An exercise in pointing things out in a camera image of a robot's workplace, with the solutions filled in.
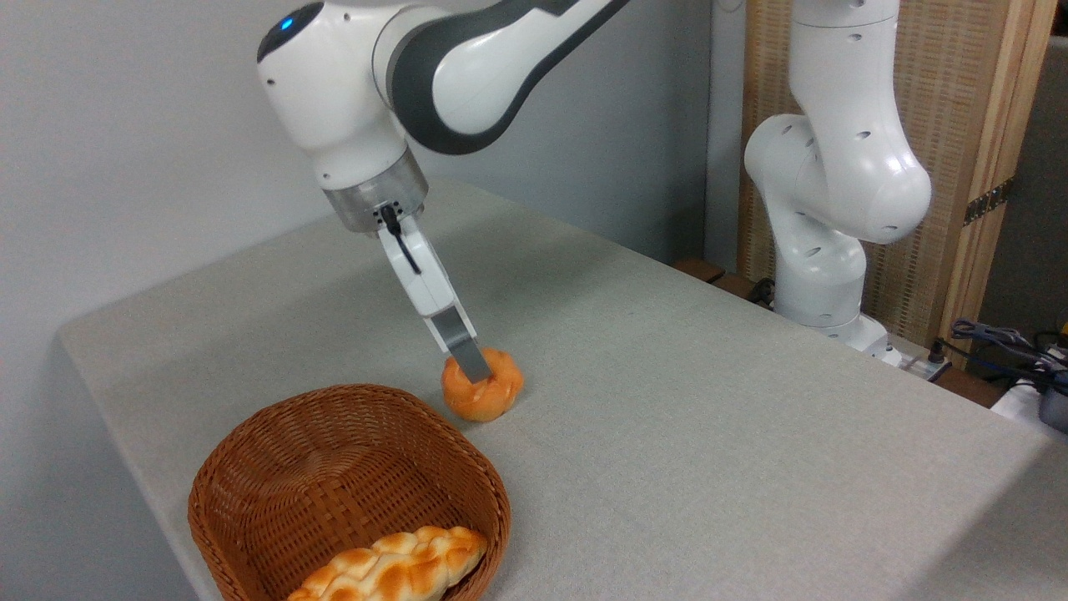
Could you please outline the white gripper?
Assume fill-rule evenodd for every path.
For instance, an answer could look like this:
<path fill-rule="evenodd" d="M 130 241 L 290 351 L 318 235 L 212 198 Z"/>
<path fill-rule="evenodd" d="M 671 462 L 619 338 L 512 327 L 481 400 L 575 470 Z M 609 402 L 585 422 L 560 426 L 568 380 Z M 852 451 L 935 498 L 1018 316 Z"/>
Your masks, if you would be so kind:
<path fill-rule="evenodd" d="M 454 358 L 471 383 L 488 380 L 492 369 L 480 349 L 476 328 L 458 303 L 446 270 L 417 217 L 384 215 L 379 240 L 417 315 L 426 319 L 440 349 Z"/>

